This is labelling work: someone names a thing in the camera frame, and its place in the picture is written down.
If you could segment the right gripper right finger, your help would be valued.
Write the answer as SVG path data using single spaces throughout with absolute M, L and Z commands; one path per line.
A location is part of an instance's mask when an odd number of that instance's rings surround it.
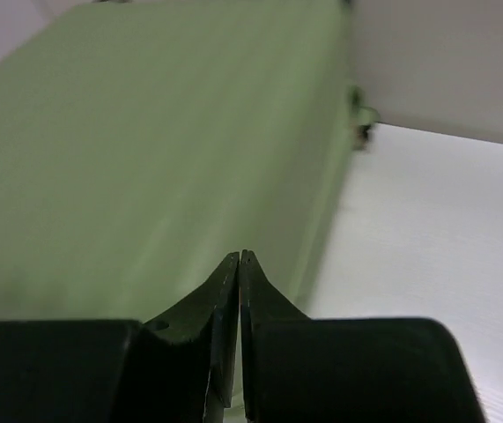
M 455 337 L 422 317 L 313 319 L 240 267 L 243 394 L 250 422 L 481 422 Z

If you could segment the green hard-shell suitcase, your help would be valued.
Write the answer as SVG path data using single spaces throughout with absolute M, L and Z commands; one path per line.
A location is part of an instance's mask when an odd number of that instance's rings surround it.
M 81 4 L 2 59 L 0 320 L 144 320 L 243 249 L 305 302 L 363 111 L 355 11 Z

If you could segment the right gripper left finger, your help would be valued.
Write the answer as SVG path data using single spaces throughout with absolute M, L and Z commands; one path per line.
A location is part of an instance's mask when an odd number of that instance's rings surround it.
M 0 321 L 0 422 L 220 422 L 231 403 L 239 257 L 142 323 Z

